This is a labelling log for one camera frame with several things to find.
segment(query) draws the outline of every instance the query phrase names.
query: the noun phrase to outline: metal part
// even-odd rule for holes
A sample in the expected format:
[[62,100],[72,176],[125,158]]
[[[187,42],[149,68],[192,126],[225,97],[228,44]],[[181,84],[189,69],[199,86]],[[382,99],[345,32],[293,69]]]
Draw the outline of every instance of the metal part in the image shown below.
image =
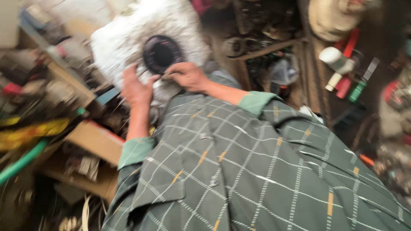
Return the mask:
[[0,230],[21,230],[30,216],[34,197],[34,178],[28,173],[13,177],[0,187]]
[[154,74],[163,74],[174,63],[182,62],[181,50],[170,37],[155,35],[144,44],[143,59]]

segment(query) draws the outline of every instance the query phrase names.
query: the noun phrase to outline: black round object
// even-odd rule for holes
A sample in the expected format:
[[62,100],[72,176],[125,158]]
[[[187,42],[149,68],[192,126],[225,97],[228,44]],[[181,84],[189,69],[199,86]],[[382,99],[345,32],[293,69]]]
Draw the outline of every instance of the black round object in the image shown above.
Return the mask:
[[163,35],[155,35],[147,40],[143,48],[143,59],[154,74],[164,74],[169,66],[183,61],[177,43]]

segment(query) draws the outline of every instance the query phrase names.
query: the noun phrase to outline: fingers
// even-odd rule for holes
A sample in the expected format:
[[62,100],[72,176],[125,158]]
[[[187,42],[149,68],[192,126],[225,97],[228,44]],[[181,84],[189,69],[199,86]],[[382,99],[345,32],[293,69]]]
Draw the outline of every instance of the fingers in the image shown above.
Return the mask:
[[180,72],[170,72],[168,74],[163,75],[163,79],[175,79],[182,76]]
[[148,81],[147,84],[148,86],[152,86],[157,80],[159,80],[161,78],[161,75],[157,74],[157,75],[153,75],[151,76]]
[[172,73],[172,72],[179,72],[179,73],[185,73],[187,70],[191,69],[194,65],[192,62],[178,62],[173,65],[171,65],[167,70],[165,71],[166,74]]
[[137,66],[138,63],[133,63],[131,64],[130,67],[128,67],[126,70],[123,71],[123,79],[125,77],[129,77],[129,76],[135,76],[137,74]]

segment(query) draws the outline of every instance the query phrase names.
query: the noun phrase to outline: electrical wire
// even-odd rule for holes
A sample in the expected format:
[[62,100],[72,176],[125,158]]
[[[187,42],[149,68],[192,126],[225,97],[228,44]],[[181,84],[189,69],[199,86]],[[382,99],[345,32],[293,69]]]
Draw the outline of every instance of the electrical wire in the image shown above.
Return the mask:
[[81,227],[83,228],[83,231],[88,231],[88,215],[89,215],[89,212],[90,212],[90,207],[88,206],[88,202],[89,202],[91,197],[92,197],[92,195],[89,195],[84,200],[83,214],[81,216]]
[[105,204],[104,204],[104,200],[103,200],[103,198],[101,198],[101,197],[100,197],[100,200],[102,201],[102,208],[103,208],[103,210],[104,210],[104,214],[107,215],[107,209],[106,209],[106,206],[105,206]]

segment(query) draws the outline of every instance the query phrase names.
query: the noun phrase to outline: person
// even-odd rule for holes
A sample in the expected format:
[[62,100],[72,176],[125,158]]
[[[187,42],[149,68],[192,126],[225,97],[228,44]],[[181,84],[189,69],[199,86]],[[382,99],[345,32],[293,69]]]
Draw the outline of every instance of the person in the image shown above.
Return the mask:
[[159,76],[123,72],[130,125],[102,230],[410,230],[410,212],[316,118],[193,63],[165,76],[186,91],[149,137]]

